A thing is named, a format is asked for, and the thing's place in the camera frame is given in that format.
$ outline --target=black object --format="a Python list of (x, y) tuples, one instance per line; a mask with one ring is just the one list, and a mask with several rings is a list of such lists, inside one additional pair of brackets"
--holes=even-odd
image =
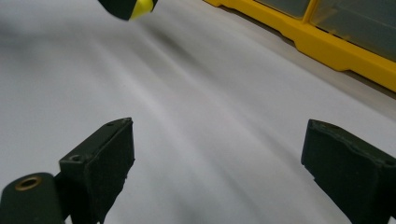
[[(136, 1), (137, 0), (99, 0), (107, 12), (125, 21), (131, 19)], [(158, 0), (152, 0), (152, 2), (155, 6)]]
[(7, 185), (1, 224), (104, 223), (134, 164), (132, 120), (111, 121), (60, 161), (61, 172), (24, 176)]
[(396, 160), (352, 133), (309, 120), (302, 164), (353, 224), (395, 217)]

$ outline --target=white tabletop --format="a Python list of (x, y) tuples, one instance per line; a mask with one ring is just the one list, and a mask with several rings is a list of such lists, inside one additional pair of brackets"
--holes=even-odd
[(306, 124), (396, 156), (396, 101), (201, 1), (137, 21), (96, 1), (0, 0), (0, 188), (132, 117), (136, 162), (109, 224), (343, 224), (300, 163)]

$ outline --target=yellow plastic edge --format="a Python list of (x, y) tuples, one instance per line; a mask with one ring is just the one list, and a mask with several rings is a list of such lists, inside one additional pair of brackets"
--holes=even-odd
[(300, 52), (336, 71), (354, 71), (396, 92), (396, 62), (330, 35), (309, 23), (317, 0), (311, 0), (302, 20), (253, 0), (205, 0), (214, 7), (236, 9), (278, 30)]
[(132, 12), (131, 19), (135, 19), (141, 15), (150, 12), (154, 8), (152, 0), (137, 0), (134, 5), (134, 11)]

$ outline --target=yellow object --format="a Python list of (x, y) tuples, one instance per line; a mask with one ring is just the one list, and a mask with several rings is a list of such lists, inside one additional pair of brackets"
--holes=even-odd
[(310, 23), (318, 0), (310, 0), (301, 19), (290, 17), (254, 0), (205, 1), (214, 7), (234, 8), (277, 29), (283, 36), (294, 41), (297, 50), (336, 71), (352, 70), (396, 91), (396, 62), (351, 44), (331, 32), (324, 32)]
[(134, 11), (132, 12), (131, 19), (135, 19), (143, 14), (150, 12), (154, 8), (152, 0), (137, 0), (134, 5)]

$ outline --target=yellow container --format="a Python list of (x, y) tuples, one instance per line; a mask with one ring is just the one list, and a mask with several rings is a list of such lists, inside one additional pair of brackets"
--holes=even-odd
[[(352, 70), (396, 92), (394, 1), (205, 1), (215, 7), (234, 8), (277, 29), (294, 41), (297, 50), (336, 71)], [(287, 1), (298, 9), (282, 4)]]

